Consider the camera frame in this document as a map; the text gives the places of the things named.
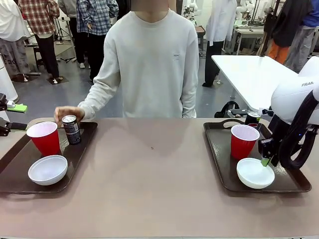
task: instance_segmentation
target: beige table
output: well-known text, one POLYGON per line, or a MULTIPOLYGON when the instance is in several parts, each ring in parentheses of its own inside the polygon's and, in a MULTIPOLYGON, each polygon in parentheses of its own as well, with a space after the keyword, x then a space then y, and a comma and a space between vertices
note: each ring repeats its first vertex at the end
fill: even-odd
MULTIPOLYGON (((294 195, 236 194, 220 183, 203 123, 103 119, 68 189, 0 197, 0 234, 27 238, 319 235, 318 143, 294 195)), ((21 137, 1 138, 0 153, 21 137)))
MULTIPOLYGON (((255 38, 256 39, 256 38, 262 38, 264 36, 263 29, 236 29, 235 31, 240 34, 239 44, 238 44, 236 55, 239 55, 240 45, 241 45, 241 41, 243 38, 255 38)), ((256 44, 256 41, 254 41, 252 46, 251 46, 252 51, 255 48, 255 44, 256 44)))

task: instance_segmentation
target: red cup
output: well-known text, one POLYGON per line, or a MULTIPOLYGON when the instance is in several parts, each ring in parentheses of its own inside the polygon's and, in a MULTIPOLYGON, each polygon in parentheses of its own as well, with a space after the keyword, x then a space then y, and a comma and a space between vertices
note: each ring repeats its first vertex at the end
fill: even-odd
POLYGON ((257 128, 258 124, 257 123, 250 123, 250 124, 248 124, 248 126, 250 126, 252 128, 257 128))
POLYGON ((248 125, 238 124, 231 128, 231 156, 235 159, 247 158, 260 134, 248 125))
POLYGON ((32 139, 43 156, 56 155, 60 151, 58 125, 42 122, 31 126, 26 134, 32 139))

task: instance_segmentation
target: black pants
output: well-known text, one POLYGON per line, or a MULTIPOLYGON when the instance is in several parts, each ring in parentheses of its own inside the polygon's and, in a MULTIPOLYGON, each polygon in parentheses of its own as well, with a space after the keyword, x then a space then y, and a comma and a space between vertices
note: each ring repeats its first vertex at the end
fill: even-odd
POLYGON ((207 42, 206 50, 206 62, 205 62, 205 82, 209 85, 213 85, 215 77, 219 74, 219 68, 211 58, 212 55, 221 55, 221 49, 223 48, 223 41, 214 41, 214 45, 209 46, 207 42))
POLYGON ((53 78, 58 78, 59 68, 56 61, 56 56, 54 52, 54 40, 53 36, 48 38, 39 38, 35 35, 36 42, 38 43, 41 58, 43 60, 44 66, 49 74, 52 74, 53 78))
POLYGON ((76 18, 70 18, 70 30, 74 39, 75 54, 78 63, 84 63, 84 51, 88 41, 88 34, 77 31, 76 18))
POLYGON ((104 39, 105 35, 97 36, 89 33, 88 62, 91 66, 91 80, 98 75, 104 60, 104 39))

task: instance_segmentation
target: plaid shirt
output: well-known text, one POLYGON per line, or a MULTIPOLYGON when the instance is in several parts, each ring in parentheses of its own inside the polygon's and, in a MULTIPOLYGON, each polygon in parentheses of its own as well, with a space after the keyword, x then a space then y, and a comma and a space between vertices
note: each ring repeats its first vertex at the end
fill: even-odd
POLYGON ((54 0, 19 0, 19 7, 34 34, 54 33, 53 18, 60 16, 54 0))
POLYGON ((77 0, 77 29, 94 35, 106 35, 111 28, 111 18, 116 17, 119 7, 116 0, 77 0))

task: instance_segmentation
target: white lab coat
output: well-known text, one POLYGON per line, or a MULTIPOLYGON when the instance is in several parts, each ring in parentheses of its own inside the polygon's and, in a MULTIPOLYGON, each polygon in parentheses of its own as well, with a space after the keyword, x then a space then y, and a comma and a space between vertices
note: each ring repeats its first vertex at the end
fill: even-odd
POLYGON ((15 2, 0 0, 0 38, 6 41, 17 41, 29 36, 28 28, 15 2))
POLYGON ((214 41, 231 40, 236 15, 236 0, 212 0, 213 7, 206 26, 206 39, 212 46, 214 41))

